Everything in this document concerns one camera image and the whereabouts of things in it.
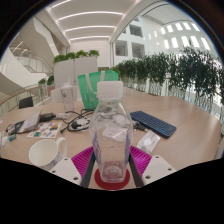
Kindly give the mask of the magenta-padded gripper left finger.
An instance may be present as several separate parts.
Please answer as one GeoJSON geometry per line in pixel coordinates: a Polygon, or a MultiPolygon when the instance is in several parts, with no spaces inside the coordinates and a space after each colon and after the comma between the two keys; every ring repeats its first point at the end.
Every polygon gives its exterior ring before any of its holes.
{"type": "Polygon", "coordinates": [[[72,158],[62,159],[50,170],[50,173],[87,188],[90,183],[94,163],[93,147],[89,147],[72,158]]]}

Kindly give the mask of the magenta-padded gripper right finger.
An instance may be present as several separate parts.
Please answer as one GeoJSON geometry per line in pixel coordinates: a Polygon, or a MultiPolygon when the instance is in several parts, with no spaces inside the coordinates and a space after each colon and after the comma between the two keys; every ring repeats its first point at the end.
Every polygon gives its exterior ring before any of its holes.
{"type": "Polygon", "coordinates": [[[160,155],[151,156],[134,146],[130,148],[129,164],[137,188],[175,172],[160,155]]]}

